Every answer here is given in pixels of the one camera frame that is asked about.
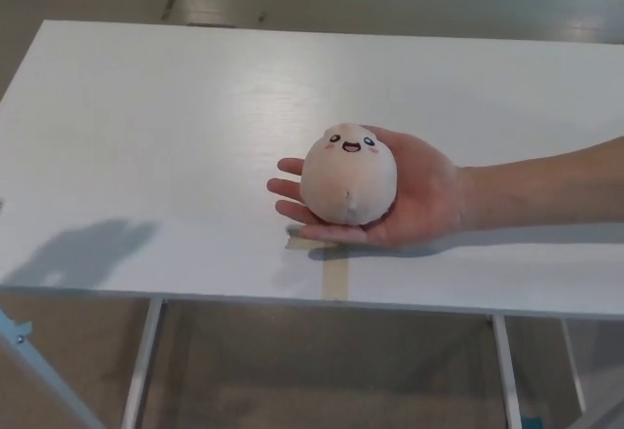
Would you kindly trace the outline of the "person's bare hand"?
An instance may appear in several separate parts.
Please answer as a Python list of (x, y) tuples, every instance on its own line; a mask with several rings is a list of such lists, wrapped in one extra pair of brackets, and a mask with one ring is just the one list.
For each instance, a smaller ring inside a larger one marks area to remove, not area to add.
[(299, 184), (278, 177), (267, 181), (267, 190), (281, 197), (275, 210), (303, 225), (301, 237), (320, 242), (399, 248), (458, 232), (465, 208), (463, 170), (416, 136), (375, 126), (368, 130), (392, 150), (398, 168), (395, 205), (384, 218), (365, 226), (324, 223), (302, 204)]

